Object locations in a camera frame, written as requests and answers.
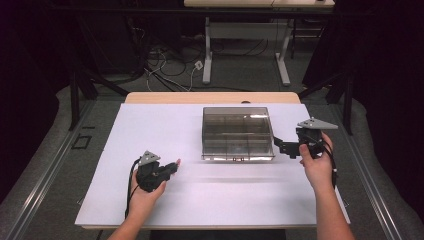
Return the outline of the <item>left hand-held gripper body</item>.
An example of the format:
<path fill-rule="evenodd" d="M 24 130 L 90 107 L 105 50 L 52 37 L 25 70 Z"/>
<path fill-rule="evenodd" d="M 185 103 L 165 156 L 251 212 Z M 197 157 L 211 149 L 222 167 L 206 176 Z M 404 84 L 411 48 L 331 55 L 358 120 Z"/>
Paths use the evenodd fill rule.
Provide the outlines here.
<path fill-rule="evenodd" d="M 161 166 L 159 160 L 160 157 L 150 151 L 145 151 L 139 159 L 136 181 L 144 191 L 152 192 L 170 179 L 171 166 Z"/>

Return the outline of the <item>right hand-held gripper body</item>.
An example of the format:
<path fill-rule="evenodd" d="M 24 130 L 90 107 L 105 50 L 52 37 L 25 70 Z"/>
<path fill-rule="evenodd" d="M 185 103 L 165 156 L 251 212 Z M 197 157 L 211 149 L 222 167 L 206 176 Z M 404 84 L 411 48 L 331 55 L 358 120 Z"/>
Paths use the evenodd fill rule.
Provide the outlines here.
<path fill-rule="evenodd" d="M 313 158 L 319 157 L 324 151 L 323 130 L 336 130 L 337 125 L 311 117 L 297 124 L 296 134 L 300 144 L 306 144 Z"/>

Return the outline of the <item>smoky clear drawer cabinet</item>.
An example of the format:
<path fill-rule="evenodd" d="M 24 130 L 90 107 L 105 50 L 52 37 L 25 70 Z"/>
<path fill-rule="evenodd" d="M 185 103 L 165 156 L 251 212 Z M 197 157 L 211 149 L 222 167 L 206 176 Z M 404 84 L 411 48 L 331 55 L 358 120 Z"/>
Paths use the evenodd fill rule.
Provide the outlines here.
<path fill-rule="evenodd" d="M 273 131 L 266 107 L 204 107 L 202 159 L 271 161 Z"/>

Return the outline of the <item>person's left hand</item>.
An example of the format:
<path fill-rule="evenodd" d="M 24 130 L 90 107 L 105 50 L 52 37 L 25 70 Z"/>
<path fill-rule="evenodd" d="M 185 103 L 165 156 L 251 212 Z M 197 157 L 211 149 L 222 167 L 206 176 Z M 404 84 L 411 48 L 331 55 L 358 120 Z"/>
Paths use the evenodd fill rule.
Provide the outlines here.
<path fill-rule="evenodd" d="M 138 186 L 137 173 L 138 171 L 135 170 L 131 179 L 128 216 L 148 216 L 152 212 L 156 201 L 164 193 L 167 182 L 163 181 L 152 192 L 146 192 Z"/>

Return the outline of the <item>person's right hand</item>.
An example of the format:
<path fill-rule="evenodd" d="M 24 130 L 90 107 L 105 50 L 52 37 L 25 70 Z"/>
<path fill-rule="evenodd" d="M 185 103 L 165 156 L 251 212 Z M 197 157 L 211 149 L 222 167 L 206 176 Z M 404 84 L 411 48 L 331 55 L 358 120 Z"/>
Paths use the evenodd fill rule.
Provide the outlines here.
<path fill-rule="evenodd" d="M 324 189 L 333 189 L 332 183 L 332 161 L 330 153 L 332 150 L 332 142 L 326 135 L 322 135 L 327 143 L 324 152 L 318 158 L 313 158 L 306 144 L 299 146 L 301 156 L 300 164 L 304 167 L 307 179 L 315 191 Z"/>

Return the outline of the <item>white table cover sheet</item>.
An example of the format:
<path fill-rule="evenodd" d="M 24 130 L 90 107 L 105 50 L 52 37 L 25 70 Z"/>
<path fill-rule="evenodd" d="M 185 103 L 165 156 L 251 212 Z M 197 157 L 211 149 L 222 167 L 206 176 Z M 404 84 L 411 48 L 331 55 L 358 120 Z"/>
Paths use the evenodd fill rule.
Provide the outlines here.
<path fill-rule="evenodd" d="M 75 223 L 114 228 L 126 209 L 128 177 L 145 151 L 162 163 L 179 160 L 147 229 L 291 228 L 316 224 L 315 197 L 303 166 L 271 161 L 202 159 L 200 104 L 123 104 Z"/>

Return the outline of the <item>black metal stand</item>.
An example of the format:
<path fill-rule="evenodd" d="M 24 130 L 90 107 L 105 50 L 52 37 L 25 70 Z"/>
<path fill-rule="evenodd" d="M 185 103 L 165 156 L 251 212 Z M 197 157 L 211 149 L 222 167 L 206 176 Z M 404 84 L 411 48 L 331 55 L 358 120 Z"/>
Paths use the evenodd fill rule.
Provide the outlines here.
<path fill-rule="evenodd" d="M 326 101 L 329 104 L 333 104 L 336 103 L 341 97 L 344 97 L 342 124 L 346 132 L 349 135 L 352 135 L 351 115 L 353 103 L 353 83 L 353 71 L 339 72 L 325 80 L 319 81 L 311 87 L 307 87 L 305 90 L 298 93 L 298 97 L 303 99 L 310 94 L 322 89 L 323 87 L 331 85 L 330 91 L 326 96 Z"/>
<path fill-rule="evenodd" d="M 111 81 L 105 79 L 101 75 L 93 72 L 86 67 L 75 67 L 70 75 L 70 101 L 71 101 L 71 124 L 69 130 L 75 129 L 80 121 L 80 95 L 88 100 L 96 100 L 98 91 L 95 89 L 94 84 L 99 83 L 106 88 L 126 97 L 129 92 L 123 88 L 115 85 Z"/>

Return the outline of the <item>dark curtain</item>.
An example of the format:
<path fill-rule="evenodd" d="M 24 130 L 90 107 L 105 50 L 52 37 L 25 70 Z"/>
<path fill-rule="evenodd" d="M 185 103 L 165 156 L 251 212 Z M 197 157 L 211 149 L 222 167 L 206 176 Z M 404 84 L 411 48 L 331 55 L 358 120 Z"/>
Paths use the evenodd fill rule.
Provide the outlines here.
<path fill-rule="evenodd" d="M 354 77 L 375 154 L 424 220 L 424 0 L 336 0 L 303 78 Z"/>
<path fill-rule="evenodd" d="M 0 0 L 0 203 L 50 130 L 69 81 L 37 0 Z"/>

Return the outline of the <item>white-legged desk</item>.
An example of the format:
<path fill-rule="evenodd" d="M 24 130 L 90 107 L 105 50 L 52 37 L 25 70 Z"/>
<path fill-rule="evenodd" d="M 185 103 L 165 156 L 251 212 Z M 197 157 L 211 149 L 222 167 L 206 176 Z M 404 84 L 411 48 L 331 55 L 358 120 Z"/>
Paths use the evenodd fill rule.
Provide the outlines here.
<path fill-rule="evenodd" d="M 335 0 L 184 0 L 185 7 L 205 8 L 206 10 L 241 8 L 246 10 L 288 10 L 289 12 L 296 12 L 297 10 L 330 11 L 334 5 Z M 292 18 L 287 20 L 274 19 L 272 22 L 266 23 L 254 20 L 252 23 L 248 23 L 247 21 L 234 22 L 231 20 L 217 22 L 206 17 L 203 83 L 209 84 L 211 82 L 212 39 L 261 40 L 270 39 L 274 36 L 276 41 L 281 42 L 280 51 L 274 54 L 279 76 L 284 86 L 290 86 L 291 82 L 284 58 L 290 40 L 290 30 L 293 29 L 290 27 L 292 23 L 294 23 Z"/>

